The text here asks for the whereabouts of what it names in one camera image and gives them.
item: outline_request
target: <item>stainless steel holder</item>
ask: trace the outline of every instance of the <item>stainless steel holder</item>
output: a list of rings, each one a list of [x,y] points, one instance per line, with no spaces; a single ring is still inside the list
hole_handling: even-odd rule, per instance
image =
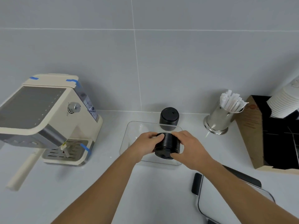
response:
[[[244,110],[241,109],[239,112],[229,112],[220,106],[218,102],[214,110],[204,118],[204,126],[211,133],[221,135],[228,131],[228,127],[235,119],[235,114],[240,113]]]

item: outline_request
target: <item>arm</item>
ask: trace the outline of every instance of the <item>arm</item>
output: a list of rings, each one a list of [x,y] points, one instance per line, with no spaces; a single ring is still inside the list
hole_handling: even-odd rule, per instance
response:
[[[242,224],[298,224],[292,214],[268,200],[215,161],[187,131],[173,132],[184,145],[182,154],[171,156],[188,168],[201,172],[219,191]]]
[[[144,155],[152,153],[155,145],[164,138],[163,134],[152,138],[155,135],[155,132],[141,134],[52,224],[111,223],[133,167]]]

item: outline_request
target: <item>espresso machine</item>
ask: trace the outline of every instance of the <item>espresso machine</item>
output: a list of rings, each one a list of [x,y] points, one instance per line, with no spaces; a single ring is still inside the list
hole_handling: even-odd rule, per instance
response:
[[[35,148],[7,188],[17,191],[40,156],[48,164],[84,165],[102,123],[77,76],[30,77],[0,106],[0,140]]]

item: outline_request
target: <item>ribbed black container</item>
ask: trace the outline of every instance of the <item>ribbed black container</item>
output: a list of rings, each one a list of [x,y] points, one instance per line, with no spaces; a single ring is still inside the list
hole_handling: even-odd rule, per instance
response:
[[[181,141],[171,133],[159,133],[164,134],[164,138],[161,142],[155,146],[155,155],[163,159],[173,159],[170,153],[180,153]]]
[[[179,118],[180,118],[180,115],[179,115],[177,109],[175,109],[173,107],[167,107],[162,110],[162,112],[160,114],[159,123],[176,126],[178,124]],[[161,128],[165,131],[173,131],[176,127],[161,125]]]

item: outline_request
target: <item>gray tile wall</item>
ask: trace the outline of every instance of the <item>gray tile wall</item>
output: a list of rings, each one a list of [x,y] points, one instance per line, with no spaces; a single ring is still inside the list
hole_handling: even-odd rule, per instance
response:
[[[299,0],[0,0],[0,102],[80,77],[104,110],[207,113],[299,74]]]

